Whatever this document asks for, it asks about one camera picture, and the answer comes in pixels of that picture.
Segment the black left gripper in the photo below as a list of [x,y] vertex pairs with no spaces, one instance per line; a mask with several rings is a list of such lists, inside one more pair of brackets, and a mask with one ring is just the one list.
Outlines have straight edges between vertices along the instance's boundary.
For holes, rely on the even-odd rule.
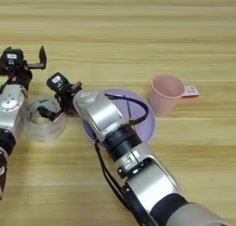
[[45,69],[47,64],[47,56],[42,46],[39,52],[40,62],[36,64],[28,64],[23,62],[21,65],[10,65],[8,68],[7,47],[0,56],[0,76],[8,76],[8,84],[17,84],[28,89],[32,80],[32,69]]

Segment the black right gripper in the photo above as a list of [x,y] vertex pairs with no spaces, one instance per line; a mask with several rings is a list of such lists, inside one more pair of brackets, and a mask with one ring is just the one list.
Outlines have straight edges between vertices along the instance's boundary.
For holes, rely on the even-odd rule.
[[[55,93],[54,97],[59,102],[63,112],[69,115],[75,115],[77,113],[73,105],[73,99],[80,90],[82,90],[82,82],[78,81],[75,84],[64,85],[59,91]],[[39,107],[37,111],[42,117],[49,119],[53,123],[59,121],[65,116],[62,111],[55,113],[45,107]]]

